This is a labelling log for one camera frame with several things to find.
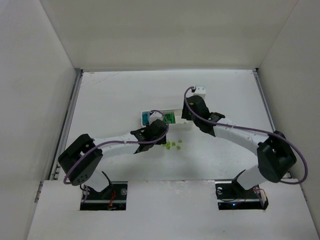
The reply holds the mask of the teal lego brick stack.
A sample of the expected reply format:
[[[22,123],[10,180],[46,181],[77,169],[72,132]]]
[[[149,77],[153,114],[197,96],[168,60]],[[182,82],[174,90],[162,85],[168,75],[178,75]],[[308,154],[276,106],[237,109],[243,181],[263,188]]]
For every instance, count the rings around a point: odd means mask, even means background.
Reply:
[[[149,111],[143,111],[141,113],[141,125],[142,126],[148,126],[150,124],[150,112]]]

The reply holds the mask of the green lego brick stack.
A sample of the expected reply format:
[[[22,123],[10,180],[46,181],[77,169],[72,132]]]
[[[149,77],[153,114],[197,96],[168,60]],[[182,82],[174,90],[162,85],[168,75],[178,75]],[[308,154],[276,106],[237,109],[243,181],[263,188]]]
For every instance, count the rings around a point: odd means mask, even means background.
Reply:
[[[175,114],[173,112],[165,113],[164,117],[163,121],[166,121],[168,124],[171,125],[176,123]]]

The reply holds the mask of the white three-compartment tray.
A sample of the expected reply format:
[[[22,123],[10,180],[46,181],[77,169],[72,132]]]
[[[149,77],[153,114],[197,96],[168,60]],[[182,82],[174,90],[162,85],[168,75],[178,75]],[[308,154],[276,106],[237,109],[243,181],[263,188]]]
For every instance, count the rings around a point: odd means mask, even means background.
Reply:
[[[190,130],[194,123],[191,120],[182,119],[182,109],[165,109],[159,110],[165,118],[158,112],[151,112],[150,110],[141,112],[141,126],[147,127],[157,119],[162,120],[165,124],[169,124],[170,130]]]

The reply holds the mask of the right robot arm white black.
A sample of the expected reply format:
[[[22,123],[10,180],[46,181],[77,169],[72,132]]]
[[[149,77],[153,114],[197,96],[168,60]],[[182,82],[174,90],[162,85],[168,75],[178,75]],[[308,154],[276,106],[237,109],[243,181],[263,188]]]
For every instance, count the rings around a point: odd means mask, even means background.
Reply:
[[[257,164],[241,171],[233,180],[236,192],[248,191],[266,181],[279,183],[297,162],[285,136],[279,132],[261,133],[238,129],[229,118],[218,112],[210,112],[199,95],[186,97],[182,118],[193,121],[203,132],[239,145],[257,157]]]

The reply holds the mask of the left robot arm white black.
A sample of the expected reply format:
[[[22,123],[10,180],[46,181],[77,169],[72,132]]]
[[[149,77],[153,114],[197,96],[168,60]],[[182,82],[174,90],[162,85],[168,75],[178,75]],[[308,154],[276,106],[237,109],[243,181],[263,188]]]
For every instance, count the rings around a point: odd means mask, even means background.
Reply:
[[[101,160],[106,158],[135,155],[166,143],[168,125],[160,119],[146,127],[111,138],[92,138],[80,135],[58,157],[58,163],[65,173],[64,183],[73,186],[84,185],[102,197],[108,196],[113,184],[107,174],[98,170]]]

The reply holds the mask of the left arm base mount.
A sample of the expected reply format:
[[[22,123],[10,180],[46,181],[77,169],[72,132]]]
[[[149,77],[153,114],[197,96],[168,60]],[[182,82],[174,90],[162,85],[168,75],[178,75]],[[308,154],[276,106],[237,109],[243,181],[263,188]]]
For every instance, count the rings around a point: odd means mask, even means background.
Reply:
[[[90,186],[80,185],[82,190],[81,211],[125,211],[127,207],[128,182],[111,181],[103,171],[103,179],[108,186],[101,192],[95,191]]]

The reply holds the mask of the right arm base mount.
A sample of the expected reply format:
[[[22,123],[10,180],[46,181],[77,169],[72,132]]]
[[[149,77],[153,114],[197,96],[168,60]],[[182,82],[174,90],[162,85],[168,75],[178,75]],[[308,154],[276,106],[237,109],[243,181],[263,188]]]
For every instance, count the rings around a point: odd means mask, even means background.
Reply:
[[[236,182],[244,172],[241,171],[234,179],[215,182],[215,194],[219,210],[263,210],[269,206],[264,189],[259,185],[245,190]]]

